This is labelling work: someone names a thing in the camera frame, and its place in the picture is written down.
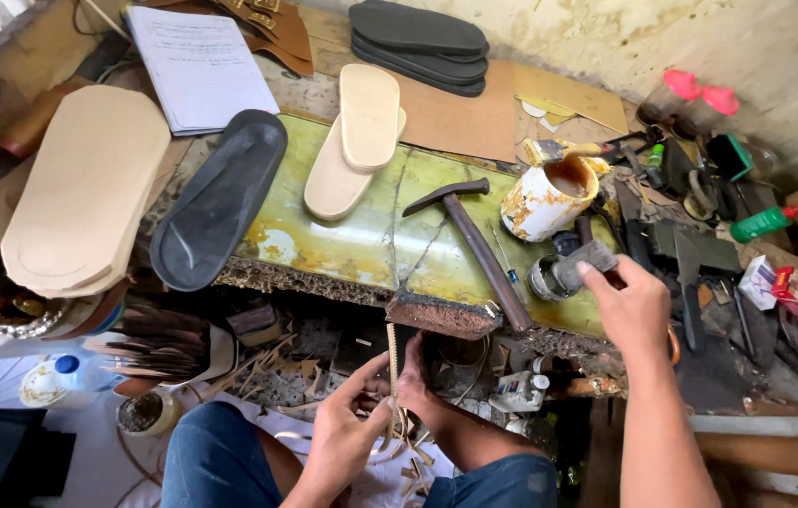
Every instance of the notebook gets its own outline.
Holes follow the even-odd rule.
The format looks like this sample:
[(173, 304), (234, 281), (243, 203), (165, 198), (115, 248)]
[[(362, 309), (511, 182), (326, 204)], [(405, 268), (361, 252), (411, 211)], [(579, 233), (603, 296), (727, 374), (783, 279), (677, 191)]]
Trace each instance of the notebook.
[(242, 110), (280, 112), (232, 19), (136, 6), (126, 14), (173, 135), (221, 131)]

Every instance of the screwdriver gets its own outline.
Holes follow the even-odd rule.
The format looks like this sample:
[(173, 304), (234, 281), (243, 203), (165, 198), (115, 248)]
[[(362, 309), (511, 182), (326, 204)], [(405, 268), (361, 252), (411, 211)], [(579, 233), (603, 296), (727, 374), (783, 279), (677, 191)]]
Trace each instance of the screwdriver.
[(496, 238), (496, 245), (499, 246), (499, 251), (503, 253), (503, 258), (506, 258), (506, 267), (509, 269), (509, 281), (512, 283), (514, 292), (515, 294), (518, 294), (518, 298), (521, 300), (521, 303), (526, 306), (529, 303), (529, 299), (527, 297), (527, 288), (525, 288), (524, 284), (521, 283), (521, 280), (518, 278), (518, 274), (516, 274), (512, 268), (512, 263), (509, 263), (509, 258), (506, 256), (506, 250), (503, 248), (503, 244), (499, 241), (499, 235), (497, 235), (496, 230), (493, 229), (493, 224), (489, 221), (487, 221), (486, 224), (490, 226), (490, 231), (493, 232), (493, 238)]

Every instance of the hammer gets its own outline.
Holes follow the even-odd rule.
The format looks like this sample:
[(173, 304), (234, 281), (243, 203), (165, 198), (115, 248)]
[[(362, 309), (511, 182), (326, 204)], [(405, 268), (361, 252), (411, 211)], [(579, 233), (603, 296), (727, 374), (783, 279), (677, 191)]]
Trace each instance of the hammer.
[(512, 328), (518, 332), (523, 332), (533, 326), (533, 320), (530, 319), (527, 310), (524, 309), (524, 305), (518, 299), (518, 295), (515, 294), (512, 284), (506, 279), (506, 272), (503, 271), (499, 261), (496, 260), (493, 249), (486, 243), (480, 230), (477, 226), (474, 226), (474, 221), (471, 220), (471, 217), (465, 212), (465, 207), (458, 200), (458, 194), (486, 195), (488, 193), (490, 193), (490, 181), (486, 178), (481, 178), (474, 182), (450, 183), (408, 205), (405, 211), (402, 212), (402, 216), (408, 217), (435, 202), (443, 202), (446, 211), (450, 213), (450, 217), (455, 221), (458, 230), (465, 237), (467, 246), (471, 248), (474, 257), (477, 258), (477, 263), (486, 275), (486, 279), (490, 282), (490, 286), (496, 292), (499, 303), (503, 306), (506, 316), (509, 317), (509, 322), (512, 323)]

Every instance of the red nozzle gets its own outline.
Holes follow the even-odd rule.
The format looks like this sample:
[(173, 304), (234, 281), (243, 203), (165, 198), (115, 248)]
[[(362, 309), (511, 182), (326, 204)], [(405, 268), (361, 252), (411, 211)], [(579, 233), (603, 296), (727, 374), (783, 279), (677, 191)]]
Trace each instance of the red nozzle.
[(797, 206), (785, 206), (782, 208), (782, 214), (788, 219), (793, 220), (794, 217), (798, 214), (798, 205)]

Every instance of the metal buckle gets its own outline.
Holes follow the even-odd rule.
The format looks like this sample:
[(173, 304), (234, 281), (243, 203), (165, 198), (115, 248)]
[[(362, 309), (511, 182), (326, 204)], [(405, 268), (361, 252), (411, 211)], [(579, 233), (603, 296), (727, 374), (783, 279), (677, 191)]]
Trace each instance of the metal buckle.
[(261, 13), (252, 12), (249, 16), (247, 21), (254, 21), (258, 22), (264, 26), (267, 30), (273, 30), (273, 27), (277, 25), (277, 22), (273, 21), (269, 16), (265, 16)]
[(252, 0), (252, 8), (277, 13), (280, 12), (280, 0)]
[(245, 0), (216, 0), (216, 1), (223, 4), (224, 6), (229, 7), (234, 11), (245, 3)]

